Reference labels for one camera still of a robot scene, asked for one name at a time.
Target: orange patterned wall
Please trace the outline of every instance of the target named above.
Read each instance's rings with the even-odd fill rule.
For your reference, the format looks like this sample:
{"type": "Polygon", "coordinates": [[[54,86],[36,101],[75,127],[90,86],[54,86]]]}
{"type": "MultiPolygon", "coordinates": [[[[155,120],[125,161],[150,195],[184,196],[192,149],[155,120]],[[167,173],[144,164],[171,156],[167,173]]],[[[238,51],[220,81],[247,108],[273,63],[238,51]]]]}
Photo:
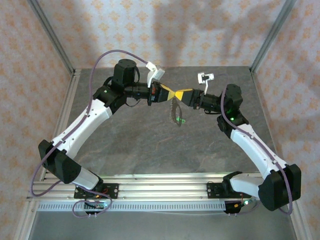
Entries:
{"type": "Polygon", "coordinates": [[[320,2],[298,0],[258,69],[276,149],[302,170],[301,201],[320,239],[320,2]]]}
{"type": "Polygon", "coordinates": [[[69,74],[26,0],[0,4],[0,239],[11,240],[69,74]]]}
{"type": "MultiPolygon", "coordinates": [[[[122,49],[164,67],[249,66],[285,0],[40,0],[74,68],[122,49]]],[[[119,57],[102,59],[113,67],[119,57]]]]}

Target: metal plate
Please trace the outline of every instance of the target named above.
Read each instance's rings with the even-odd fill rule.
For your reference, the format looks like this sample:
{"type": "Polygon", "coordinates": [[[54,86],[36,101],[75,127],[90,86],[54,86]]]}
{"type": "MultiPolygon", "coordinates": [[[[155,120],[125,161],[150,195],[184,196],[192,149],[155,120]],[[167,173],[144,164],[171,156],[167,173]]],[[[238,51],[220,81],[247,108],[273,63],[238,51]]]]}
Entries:
{"type": "MultiPolygon", "coordinates": [[[[102,191],[103,194],[108,195],[112,199],[117,199],[119,194],[119,184],[118,183],[103,183],[102,191]]],[[[86,192],[80,187],[76,187],[74,191],[74,199],[106,199],[105,196],[92,196],[91,193],[86,192]]]]}
{"type": "MultiPolygon", "coordinates": [[[[39,212],[71,212],[75,201],[41,201],[37,211],[39,212]]],[[[74,208],[77,212],[96,212],[97,209],[84,204],[77,204],[74,208]]],[[[114,201],[108,212],[202,212],[224,211],[224,201],[114,201]]]]}
{"type": "Polygon", "coordinates": [[[208,194],[208,199],[237,199],[237,198],[248,199],[248,198],[251,198],[251,196],[248,194],[245,194],[242,192],[236,192],[236,191],[226,194],[221,182],[208,182],[206,184],[206,191],[208,194]]]}

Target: aluminum frame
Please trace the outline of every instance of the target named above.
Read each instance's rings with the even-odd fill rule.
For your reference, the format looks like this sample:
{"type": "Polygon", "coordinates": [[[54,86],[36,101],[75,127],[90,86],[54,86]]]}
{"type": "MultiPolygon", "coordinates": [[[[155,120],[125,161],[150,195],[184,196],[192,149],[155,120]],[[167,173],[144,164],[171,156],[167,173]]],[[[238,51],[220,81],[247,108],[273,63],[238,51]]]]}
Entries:
{"type": "MultiPolygon", "coordinates": [[[[74,97],[76,94],[76,90],[77,90],[77,86],[80,78],[80,74],[81,74],[81,69],[77,69],[75,70],[75,73],[72,74],[70,78],[69,85],[65,93],[63,106],[61,108],[58,121],[53,133],[54,136],[59,134],[61,131],[63,131],[67,127],[71,107],[74,101],[74,97]]],[[[46,175],[46,169],[43,168],[40,173],[39,181],[43,181],[45,178],[45,175],[46,175]]],[[[16,231],[13,237],[14,240],[29,239],[29,235],[35,220],[38,207],[39,207],[38,201],[26,200],[23,206],[20,220],[18,222],[16,231]]]]}
{"type": "Polygon", "coordinates": [[[37,0],[27,0],[27,2],[29,3],[29,5],[32,8],[36,17],[39,19],[39,22],[41,23],[43,30],[45,31],[48,38],[52,42],[53,47],[56,50],[56,52],[58,53],[58,55],[60,56],[64,66],[68,70],[69,74],[72,75],[75,70],[74,70],[64,48],[62,47],[55,31],[53,30],[52,26],[50,25],[49,20],[46,17],[46,14],[42,10],[39,2],[37,0]]]}
{"type": "MultiPolygon", "coordinates": [[[[133,174],[102,177],[105,183],[118,183],[118,199],[122,202],[152,201],[208,201],[208,182],[221,183],[228,173],[179,173],[179,174],[133,174]]],[[[248,176],[261,178],[260,173],[248,173],[248,176]]],[[[48,189],[58,179],[47,173],[45,180],[35,182],[34,193],[48,189]]],[[[28,196],[29,201],[77,201],[74,199],[75,185],[59,183],[50,192],[41,197],[28,196]]],[[[217,201],[238,200],[221,198],[217,201]]]]}
{"type": "Polygon", "coordinates": [[[294,7],[296,1],[297,0],[286,0],[285,3],[283,4],[283,7],[282,7],[279,15],[275,19],[268,35],[266,36],[258,54],[256,55],[252,65],[249,69],[251,73],[255,73],[256,70],[258,69],[258,67],[261,64],[262,60],[264,59],[266,53],[268,52],[269,48],[271,47],[273,41],[277,37],[281,27],[285,23],[292,8],[294,7]]]}

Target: metal extrusion bar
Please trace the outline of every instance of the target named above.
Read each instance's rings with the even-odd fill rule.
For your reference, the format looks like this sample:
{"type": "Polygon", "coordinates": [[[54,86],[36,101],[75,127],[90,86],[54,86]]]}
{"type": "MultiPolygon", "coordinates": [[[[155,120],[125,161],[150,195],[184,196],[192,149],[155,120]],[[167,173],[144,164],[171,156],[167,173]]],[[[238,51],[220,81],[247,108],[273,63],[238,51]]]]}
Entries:
{"type": "MultiPolygon", "coordinates": [[[[59,114],[59,120],[55,127],[54,136],[58,135],[61,131],[63,131],[68,124],[68,119],[71,111],[71,107],[74,101],[77,85],[80,78],[81,69],[77,69],[75,73],[72,74],[71,80],[69,82],[69,86],[67,88],[66,96],[64,99],[64,104],[59,114]]],[[[40,181],[45,178],[46,169],[43,168],[40,181]]],[[[31,232],[32,225],[34,223],[34,219],[36,216],[37,209],[39,208],[39,201],[26,201],[24,203],[24,209],[21,214],[21,218],[19,224],[16,228],[16,232],[14,235],[14,240],[27,240],[29,239],[29,235],[31,232]]]]}
{"type": "MultiPolygon", "coordinates": [[[[41,201],[38,212],[71,212],[75,201],[41,201]]],[[[95,212],[96,209],[89,205],[76,204],[76,211],[95,212]]],[[[224,201],[137,201],[125,202],[116,201],[112,204],[108,212],[197,212],[197,211],[224,211],[226,205],[224,201]]]]}
{"type": "Polygon", "coordinates": [[[267,51],[269,50],[271,44],[273,43],[274,39],[277,37],[281,27],[283,26],[284,22],[286,21],[289,13],[291,12],[292,8],[294,7],[297,0],[286,0],[278,17],[274,21],[270,32],[268,33],[264,43],[262,44],[258,54],[256,55],[251,67],[250,72],[255,73],[258,69],[261,61],[264,59],[267,51]]]}
{"type": "Polygon", "coordinates": [[[58,37],[56,36],[53,28],[51,27],[44,11],[42,10],[42,8],[40,6],[40,4],[38,3],[37,0],[27,0],[27,2],[29,3],[30,7],[32,8],[34,14],[39,19],[44,31],[46,32],[47,36],[51,40],[53,47],[55,48],[55,50],[59,54],[61,60],[63,61],[63,64],[65,65],[66,69],[68,70],[69,74],[70,75],[73,74],[75,70],[72,67],[72,64],[71,64],[66,52],[64,51],[58,37]]]}
{"type": "MultiPolygon", "coordinates": [[[[227,173],[186,173],[186,174],[134,174],[102,177],[105,183],[118,183],[118,198],[114,202],[181,202],[208,201],[207,183],[221,183],[227,173]]],[[[260,173],[248,173],[261,178],[260,173]]],[[[58,179],[46,173],[44,181],[33,185],[36,194],[48,189],[58,179]]],[[[75,185],[60,183],[41,197],[28,197],[30,201],[76,201],[75,185]]],[[[217,199],[217,201],[238,198],[217,199]]]]}

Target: yellow tape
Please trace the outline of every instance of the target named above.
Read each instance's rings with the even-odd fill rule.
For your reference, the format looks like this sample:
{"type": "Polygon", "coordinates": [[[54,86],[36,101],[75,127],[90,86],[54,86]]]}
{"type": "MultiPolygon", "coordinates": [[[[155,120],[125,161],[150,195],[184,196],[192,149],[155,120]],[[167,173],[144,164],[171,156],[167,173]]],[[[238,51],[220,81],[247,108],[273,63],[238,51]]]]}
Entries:
{"type": "Polygon", "coordinates": [[[163,88],[163,89],[165,89],[165,90],[167,90],[169,93],[168,93],[168,98],[167,98],[167,100],[170,100],[170,99],[172,99],[174,96],[175,96],[175,92],[174,91],[172,91],[169,87],[167,87],[166,85],[163,85],[163,84],[160,84],[160,86],[163,88]]]}
{"type": "Polygon", "coordinates": [[[192,90],[193,90],[192,88],[178,90],[178,91],[175,92],[175,96],[176,96],[177,99],[182,101],[182,97],[184,95],[184,92],[189,92],[189,91],[192,91],[192,90]]]}

